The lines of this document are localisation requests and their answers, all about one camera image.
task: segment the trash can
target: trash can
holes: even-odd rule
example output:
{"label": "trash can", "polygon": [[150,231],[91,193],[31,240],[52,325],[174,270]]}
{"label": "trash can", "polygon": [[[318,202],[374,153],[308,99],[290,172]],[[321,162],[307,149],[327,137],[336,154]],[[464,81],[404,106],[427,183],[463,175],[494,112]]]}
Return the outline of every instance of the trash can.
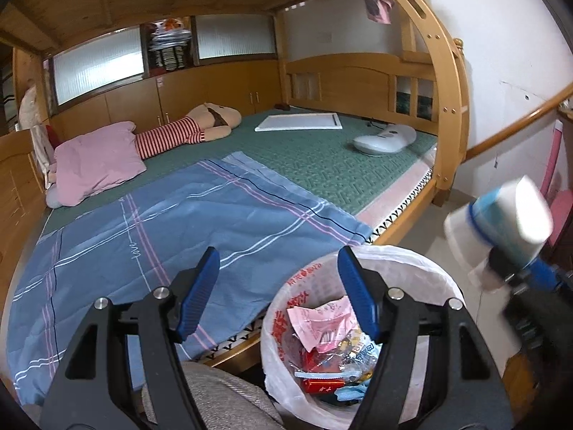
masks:
{"label": "trash can", "polygon": [[[364,268],[377,271],[389,287],[402,288],[414,300],[443,305],[450,297],[463,301],[459,287],[441,267],[423,255],[394,246],[352,249]],[[306,394],[294,368],[300,367],[300,342],[293,336],[286,309],[314,309],[346,294],[337,270],[337,253],[325,255],[295,273],[274,297],[263,321],[261,357],[268,393],[287,411],[313,425],[347,430],[359,404],[338,408]],[[429,338],[419,336],[410,387],[400,418],[416,417],[428,363]]]}

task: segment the pink wrapper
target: pink wrapper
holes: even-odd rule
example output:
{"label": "pink wrapper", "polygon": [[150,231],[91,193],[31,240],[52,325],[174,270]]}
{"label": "pink wrapper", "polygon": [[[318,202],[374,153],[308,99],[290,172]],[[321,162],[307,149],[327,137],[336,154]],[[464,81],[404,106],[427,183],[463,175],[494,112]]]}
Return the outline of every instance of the pink wrapper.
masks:
{"label": "pink wrapper", "polygon": [[307,352],[319,353],[334,349],[357,325],[348,296],[316,309],[292,307],[287,309],[294,332]]}

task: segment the green patterned mat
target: green patterned mat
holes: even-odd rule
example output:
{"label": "green patterned mat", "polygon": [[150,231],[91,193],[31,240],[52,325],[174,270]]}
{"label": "green patterned mat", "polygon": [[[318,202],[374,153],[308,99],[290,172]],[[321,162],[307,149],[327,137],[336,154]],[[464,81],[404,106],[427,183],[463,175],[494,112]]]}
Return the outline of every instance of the green patterned mat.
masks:
{"label": "green patterned mat", "polygon": [[269,110],[243,118],[242,124],[225,139],[182,145],[145,161],[147,171],[121,186],[85,199],[75,207],[52,212],[44,233],[50,233],[81,214],[119,199],[176,169],[205,158],[224,158],[241,151],[308,191],[356,214],[405,173],[436,143],[436,137],[418,131],[416,141],[400,153],[369,157],[357,152],[351,141],[364,134],[377,134],[369,122],[339,114],[342,130],[285,130],[255,132]]}

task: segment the blue bedsheet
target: blue bedsheet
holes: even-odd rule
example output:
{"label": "blue bedsheet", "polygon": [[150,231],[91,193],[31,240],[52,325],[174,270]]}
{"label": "blue bedsheet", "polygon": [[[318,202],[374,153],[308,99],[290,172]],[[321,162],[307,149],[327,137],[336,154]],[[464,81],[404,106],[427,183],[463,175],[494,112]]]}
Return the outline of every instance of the blue bedsheet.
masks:
{"label": "blue bedsheet", "polygon": [[[8,361],[18,396],[43,403],[58,358],[96,298],[138,300],[194,267],[208,246],[221,254],[221,272],[197,332],[177,348],[181,359],[242,330],[306,264],[370,234],[240,152],[136,189],[38,241],[10,310]],[[134,339],[130,362],[139,386]]]}

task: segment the white board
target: white board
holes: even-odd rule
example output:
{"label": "white board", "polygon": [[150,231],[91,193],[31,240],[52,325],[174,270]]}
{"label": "white board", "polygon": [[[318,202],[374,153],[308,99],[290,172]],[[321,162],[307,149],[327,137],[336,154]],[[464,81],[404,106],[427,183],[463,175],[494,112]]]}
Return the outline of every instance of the white board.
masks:
{"label": "white board", "polygon": [[271,114],[254,130],[342,129],[336,113]]}

